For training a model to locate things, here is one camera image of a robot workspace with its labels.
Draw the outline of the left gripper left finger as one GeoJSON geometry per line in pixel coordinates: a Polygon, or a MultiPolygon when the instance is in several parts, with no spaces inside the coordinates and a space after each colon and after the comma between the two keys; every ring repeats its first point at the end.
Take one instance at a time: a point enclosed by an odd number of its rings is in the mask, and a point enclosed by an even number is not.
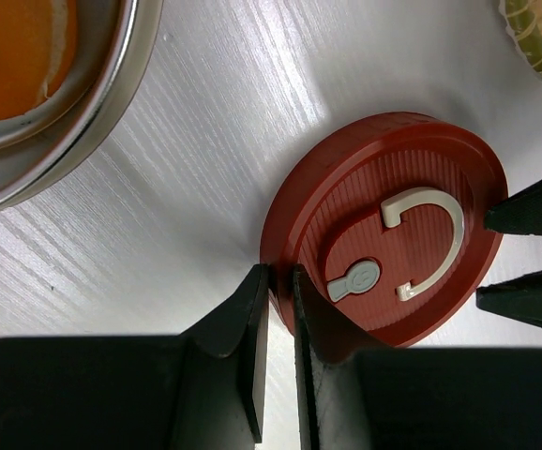
{"type": "Polygon", "coordinates": [[[252,449],[269,270],[178,335],[0,337],[0,449],[252,449]]]}

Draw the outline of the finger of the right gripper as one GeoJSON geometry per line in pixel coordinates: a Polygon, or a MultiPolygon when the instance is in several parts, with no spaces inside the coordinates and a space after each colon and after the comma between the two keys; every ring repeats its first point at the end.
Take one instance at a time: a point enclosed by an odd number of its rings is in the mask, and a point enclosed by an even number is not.
{"type": "Polygon", "coordinates": [[[503,234],[542,234],[542,179],[490,208],[483,225],[503,234]]]}
{"type": "Polygon", "coordinates": [[[542,271],[479,287],[475,303],[483,311],[542,328],[542,271]]]}

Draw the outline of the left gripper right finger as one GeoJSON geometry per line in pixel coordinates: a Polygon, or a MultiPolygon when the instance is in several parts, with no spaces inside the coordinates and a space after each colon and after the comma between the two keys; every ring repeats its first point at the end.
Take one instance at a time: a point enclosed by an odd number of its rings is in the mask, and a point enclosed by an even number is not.
{"type": "Polygon", "coordinates": [[[542,449],[542,349],[387,346],[293,271],[304,449],[542,449]]]}

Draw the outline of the red round lid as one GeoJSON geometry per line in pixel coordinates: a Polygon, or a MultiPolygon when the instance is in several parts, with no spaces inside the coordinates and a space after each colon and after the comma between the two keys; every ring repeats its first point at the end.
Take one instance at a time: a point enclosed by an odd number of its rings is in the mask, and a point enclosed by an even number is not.
{"type": "Polygon", "coordinates": [[[294,328],[292,271],[374,338],[415,344],[487,274],[502,237],[484,216],[504,169],[472,132],[417,112],[384,112],[329,135],[292,169],[263,225],[273,305],[294,328]]]}

